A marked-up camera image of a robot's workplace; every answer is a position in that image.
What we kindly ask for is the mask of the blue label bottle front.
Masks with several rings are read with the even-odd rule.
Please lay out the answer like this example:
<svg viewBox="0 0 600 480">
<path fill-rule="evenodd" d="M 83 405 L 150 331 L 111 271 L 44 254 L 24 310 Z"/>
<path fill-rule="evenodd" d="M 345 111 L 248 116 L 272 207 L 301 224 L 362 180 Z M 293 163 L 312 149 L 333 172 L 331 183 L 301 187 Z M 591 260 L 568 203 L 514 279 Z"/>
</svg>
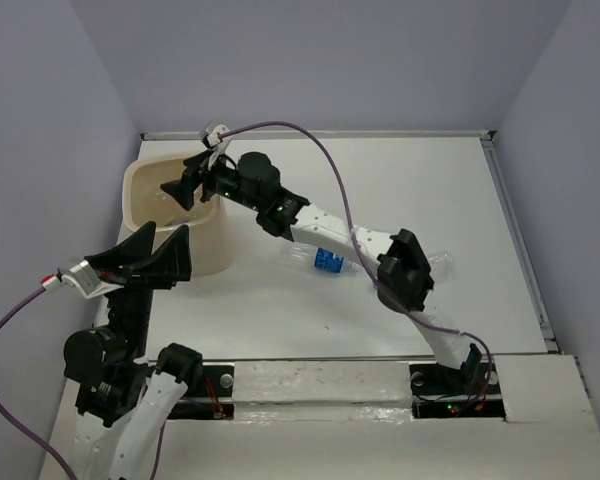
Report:
<svg viewBox="0 0 600 480">
<path fill-rule="evenodd" d="M 317 275 L 353 277 L 365 273 L 352 260 L 330 250 L 306 244 L 282 243 L 274 261 L 286 269 Z"/>
</svg>

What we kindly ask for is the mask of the clear bottle white cap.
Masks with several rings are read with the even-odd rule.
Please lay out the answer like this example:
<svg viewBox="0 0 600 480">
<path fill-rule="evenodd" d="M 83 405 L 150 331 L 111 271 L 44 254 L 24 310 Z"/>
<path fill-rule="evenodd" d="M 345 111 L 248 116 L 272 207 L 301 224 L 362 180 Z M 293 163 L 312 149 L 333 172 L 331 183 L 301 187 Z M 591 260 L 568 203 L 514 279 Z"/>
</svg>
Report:
<svg viewBox="0 0 600 480">
<path fill-rule="evenodd" d="M 447 251 L 436 252 L 427 256 L 431 267 L 431 277 L 435 285 L 449 283 L 457 279 L 456 265 L 453 256 Z"/>
</svg>

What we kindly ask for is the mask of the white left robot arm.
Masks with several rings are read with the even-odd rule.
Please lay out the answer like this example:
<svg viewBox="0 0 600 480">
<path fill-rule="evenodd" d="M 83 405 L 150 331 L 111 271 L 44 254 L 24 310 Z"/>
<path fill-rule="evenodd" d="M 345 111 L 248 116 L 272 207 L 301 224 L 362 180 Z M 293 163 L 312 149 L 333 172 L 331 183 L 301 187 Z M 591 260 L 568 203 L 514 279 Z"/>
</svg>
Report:
<svg viewBox="0 0 600 480">
<path fill-rule="evenodd" d="M 80 479 L 134 479 L 176 403 L 201 383 L 201 353 L 171 343 L 145 362 L 153 296 L 191 278 L 189 229 L 160 246 L 149 221 L 117 246 L 60 271 L 62 285 L 107 300 L 107 321 L 69 336 L 64 375 L 79 386 L 71 459 Z"/>
</svg>

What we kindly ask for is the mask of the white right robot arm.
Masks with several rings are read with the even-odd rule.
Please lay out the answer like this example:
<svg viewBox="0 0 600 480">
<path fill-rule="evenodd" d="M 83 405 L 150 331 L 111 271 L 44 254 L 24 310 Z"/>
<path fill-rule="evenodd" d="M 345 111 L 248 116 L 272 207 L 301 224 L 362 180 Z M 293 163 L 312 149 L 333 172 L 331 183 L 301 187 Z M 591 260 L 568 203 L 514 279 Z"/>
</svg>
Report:
<svg viewBox="0 0 600 480">
<path fill-rule="evenodd" d="M 432 269 L 416 236 L 359 229 L 350 217 L 335 217 L 283 187 L 280 171 L 268 156 L 248 152 L 233 161 L 204 151 L 185 159 L 142 163 L 142 178 L 167 196 L 167 205 L 189 211 L 198 203 L 223 197 L 256 213 L 274 237 L 324 247 L 360 265 L 370 276 L 379 301 L 406 315 L 431 347 L 442 384 L 462 392 L 485 386 L 480 364 L 491 354 L 477 336 L 440 321 L 425 311 L 434 289 Z"/>
</svg>

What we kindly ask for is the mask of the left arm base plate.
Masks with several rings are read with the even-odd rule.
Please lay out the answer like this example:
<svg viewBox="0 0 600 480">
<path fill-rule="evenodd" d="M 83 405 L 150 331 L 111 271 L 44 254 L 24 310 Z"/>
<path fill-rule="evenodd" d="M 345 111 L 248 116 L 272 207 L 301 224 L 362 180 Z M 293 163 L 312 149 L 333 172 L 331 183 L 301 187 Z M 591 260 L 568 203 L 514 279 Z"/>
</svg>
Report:
<svg viewBox="0 0 600 480">
<path fill-rule="evenodd" d="M 172 408 L 169 420 L 217 421 L 234 417 L 235 364 L 205 362 L 198 384 Z"/>
</svg>

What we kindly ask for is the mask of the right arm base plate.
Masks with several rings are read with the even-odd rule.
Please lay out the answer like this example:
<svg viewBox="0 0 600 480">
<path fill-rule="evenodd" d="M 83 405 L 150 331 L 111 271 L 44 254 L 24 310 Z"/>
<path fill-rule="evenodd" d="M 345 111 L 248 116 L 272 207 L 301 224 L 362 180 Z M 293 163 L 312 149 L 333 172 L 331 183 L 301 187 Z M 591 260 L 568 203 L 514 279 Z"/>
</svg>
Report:
<svg viewBox="0 0 600 480">
<path fill-rule="evenodd" d="M 506 418 L 496 366 L 487 372 L 480 365 L 477 381 L 472 386 L 452 386 L 435 363 L 409 366 L 412 394 L 411 414 L 416 420 Z"/>
</svg>

